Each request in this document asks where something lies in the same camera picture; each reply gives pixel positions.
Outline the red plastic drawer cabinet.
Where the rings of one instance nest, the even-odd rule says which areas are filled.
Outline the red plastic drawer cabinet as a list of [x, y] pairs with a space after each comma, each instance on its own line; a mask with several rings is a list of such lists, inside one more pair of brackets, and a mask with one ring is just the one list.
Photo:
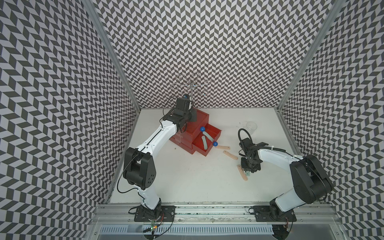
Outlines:
[[170, 141], [193, 155], [196, 151], [203, 154], [204, 144], [201, 138], [201, 127], [209, 123], [209, 114], [197, 110], [197, 121], [188, 122], [186, 127], [170, 138]]

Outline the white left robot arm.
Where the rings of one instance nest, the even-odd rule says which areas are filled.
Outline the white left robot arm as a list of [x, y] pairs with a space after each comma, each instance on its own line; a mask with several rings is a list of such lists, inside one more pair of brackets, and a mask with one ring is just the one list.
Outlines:
[[147, 140], [125, 151], [122, 177], [138, 191], [144, 208], [154, 211], [161, 204], [160, 197], [152, 187], [157, 174], [155, 158], [171, 137], [196, 120], [197, 110], [192, 98], [183, 95], [176, 99], [175, 106], [159, 120], [159, 127]]

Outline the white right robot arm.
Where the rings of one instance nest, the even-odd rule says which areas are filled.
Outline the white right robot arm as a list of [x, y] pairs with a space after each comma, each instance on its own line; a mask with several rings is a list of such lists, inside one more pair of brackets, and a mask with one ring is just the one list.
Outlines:
[[270, 201], [271, 214], [285, 214], [296, 207], [312, 204], [327, 197], [334, 189], [327, 172], [313, 155], [291, 155], [267, 143], [254, 144], [250, 138], [240, 139], [241, 167], [246, 172], [260, 171], [262, 163], [273, 164], [291, 174], [293, 188]]

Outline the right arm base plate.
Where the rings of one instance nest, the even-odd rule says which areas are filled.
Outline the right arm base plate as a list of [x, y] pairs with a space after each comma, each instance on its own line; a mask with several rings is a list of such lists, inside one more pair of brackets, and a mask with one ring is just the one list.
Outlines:
[[293, 210], [282, 212], [276, 206], [252, 206], [257, 222], [296, 222]]

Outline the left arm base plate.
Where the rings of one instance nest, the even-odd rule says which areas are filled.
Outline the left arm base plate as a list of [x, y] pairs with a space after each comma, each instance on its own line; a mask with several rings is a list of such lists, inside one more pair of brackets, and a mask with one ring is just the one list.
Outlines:
[[150, 210], [140, 205], [136, 208], [135, 222], [151, 222], [157, 220], [159, 222], [173, 222], [175, 219], [176, 206], [157, 206], [154, 210]]

